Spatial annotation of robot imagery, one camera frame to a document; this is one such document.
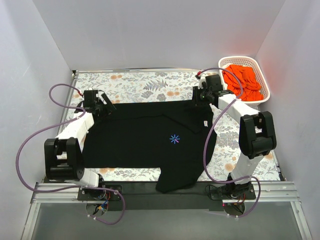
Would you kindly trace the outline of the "black t shirt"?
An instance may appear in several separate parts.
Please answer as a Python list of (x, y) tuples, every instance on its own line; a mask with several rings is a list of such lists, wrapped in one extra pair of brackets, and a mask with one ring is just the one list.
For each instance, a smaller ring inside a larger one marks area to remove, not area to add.
[(193, 186), (211, 161), (217, 135), (209, 104), (191, 100), (119, 103), (84, 141), (86, 168), (159, 168), (156, 190)]

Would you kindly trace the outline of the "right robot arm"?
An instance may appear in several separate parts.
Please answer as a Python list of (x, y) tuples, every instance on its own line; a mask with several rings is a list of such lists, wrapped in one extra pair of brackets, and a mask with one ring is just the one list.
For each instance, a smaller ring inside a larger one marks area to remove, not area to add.
[(238, 144), (240, 156), (236, 166), (228, 175), (226, 181), (217, 181), (223, 184), (222, 192), (232, 199), (237, 199), (243, 193), (250, 190), (253, 173), (264, 156), (276, 148), (277, 140), (274, 128), (273, 116), (268, 111), (258, 111), (236, 97), (229, 90), (214, 92), (212, 87), (200, 89), (194, 86), (192, 89), (192, 101), (196, 104), (212, 104), (222, 110), (215, 122), (213, 122), (203, 149), (203, 167), (207, 170), (207, 147), (215, 125), (223, 114), (227, 113), (239, 124)]

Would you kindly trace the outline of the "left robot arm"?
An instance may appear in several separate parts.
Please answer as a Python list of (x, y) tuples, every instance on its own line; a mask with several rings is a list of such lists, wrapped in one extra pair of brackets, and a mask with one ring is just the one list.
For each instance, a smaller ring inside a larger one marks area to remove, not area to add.
[(81, 187), (90, 187), (95, 200), (106, 196), (106, 187), (100, 176), (85, 168), (81, 142), (94, 124), (116, 110), (102, 90), (86, 90), (83, 101), (75, 107), (73, 121), (56, 138), (44, 143), (45, 173), (50, 181), (64, 181)]

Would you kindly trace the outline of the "white perforated plastic basket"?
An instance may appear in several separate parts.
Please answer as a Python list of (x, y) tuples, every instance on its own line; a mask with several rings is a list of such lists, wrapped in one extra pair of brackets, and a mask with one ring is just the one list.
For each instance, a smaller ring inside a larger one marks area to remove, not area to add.
[(251, 107), (256, 107), (270, 98), (270, 90), (257, 61), (248, 56), (228, 56), (218, 61), (219, 75), (225, 90), (234, 90), (240, 99)]

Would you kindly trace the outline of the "orange t shirt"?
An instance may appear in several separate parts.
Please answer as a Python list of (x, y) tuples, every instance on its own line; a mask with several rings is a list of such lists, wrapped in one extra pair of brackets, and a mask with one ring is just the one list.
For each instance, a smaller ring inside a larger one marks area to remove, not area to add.
[[(243, 94), (240, 99), (245, 102), (255, 102), (264, 99), (260, 93), (261, 85), (256, 80), (256, 74), (249, 66), (236, 64), (229, 65), (226, 70), (233, 73), (240, 81), (243, 88)], [(241, 88), (238, 81), (228, 72), (223, 71), (223, 79), (227, 84), (227, 89), (232, 91), (236, 96), (241, 94)]]

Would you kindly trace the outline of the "floral patterned table mat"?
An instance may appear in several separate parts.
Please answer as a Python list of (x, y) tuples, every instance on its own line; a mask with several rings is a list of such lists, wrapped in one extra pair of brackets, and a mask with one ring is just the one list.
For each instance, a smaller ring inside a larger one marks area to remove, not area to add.
[[(124, 72), (81, 73), (72, 85), (81, 92), (102, 90), (113, 104), (147, 103), (191, 100), (192, 87), (198, 85), (196, 72)], [(65, 105), (75, 107), (81, 100), (79, 93), (68, 89)], [(213, 156), (207, 166), (209, 174), (225, 181), (235, 168), (240, 156), (239, 124), (227, 113), (214, 128), (217, 141)], [(106, 181), (157, 181), (159, 168), (94, 168)], [(275, 153), (271, 151), (257, 165), (253, 176), (260, 181), (281, 181), (280, 168)]]

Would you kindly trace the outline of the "aluminium back rail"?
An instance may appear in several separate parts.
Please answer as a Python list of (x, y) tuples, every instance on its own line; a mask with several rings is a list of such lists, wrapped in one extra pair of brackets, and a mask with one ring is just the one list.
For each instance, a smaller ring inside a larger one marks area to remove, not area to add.
[(193, 68), (119, 68), (119, 69), (102, 69), (102, 70), (72, 70), (76, 76), (79, 74), (93, 73), (146, 73), (146, 72), (199, 72), (199, 69)]

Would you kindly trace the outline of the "aluminium rail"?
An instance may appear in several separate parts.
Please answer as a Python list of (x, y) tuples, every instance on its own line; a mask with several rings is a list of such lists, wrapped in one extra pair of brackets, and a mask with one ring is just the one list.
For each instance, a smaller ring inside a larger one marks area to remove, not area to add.
[[(299, 202), (301, 200), (295, 184), (291, 181), (262, 181), (260, 202)], [(32, 203), (71, 203), (82, 195), (78, 188), (69, 188), (57, 192), (36, 192), (32, 194)]]
[(199, 69), (193, 68), (119, 68), (119, 69), (102, 69), (102, 70), (72, 70), (76, 76), (79, 74), (93, 73), (146, 73), (146, 72), (199, 72)]

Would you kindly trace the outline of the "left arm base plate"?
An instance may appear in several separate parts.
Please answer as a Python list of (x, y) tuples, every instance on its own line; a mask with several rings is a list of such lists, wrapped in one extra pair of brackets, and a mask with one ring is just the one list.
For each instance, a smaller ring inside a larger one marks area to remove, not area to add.
[(116, 184), (116, 185), (103, 185), (103, 188), (108, 188), (111, 190), (115, 190), (116, 193), (113, 191), (106, 191), (106, 190), (98, 190), (98, 189), (80, 189), (78, 191), (77, 200), (78, 201), (120, 201), (121, 198), (117, 194), (117, 192), (122, 193), (123, 186)]

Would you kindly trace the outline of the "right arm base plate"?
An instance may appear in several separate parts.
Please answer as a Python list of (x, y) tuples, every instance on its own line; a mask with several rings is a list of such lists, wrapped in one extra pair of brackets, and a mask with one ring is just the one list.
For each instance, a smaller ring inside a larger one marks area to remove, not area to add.
[(245, 184), (228, 183), (225, 185), (208, 184), (205, 192), (212, 200), (255, 200), (256, 194), (251, 182)]

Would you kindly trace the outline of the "aluminium front rail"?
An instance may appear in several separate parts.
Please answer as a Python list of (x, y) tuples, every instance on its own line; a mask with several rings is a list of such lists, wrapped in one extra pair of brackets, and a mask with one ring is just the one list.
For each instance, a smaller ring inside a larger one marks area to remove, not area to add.
[[(260, 202), (299, 202), (301, 200), (295, 184), (291, 181), (262, 181)], [(82, 195), (78, 188), (69, 188), (57, 192), (36, 192), (32, 194), (32, 203), (71, 203)]]

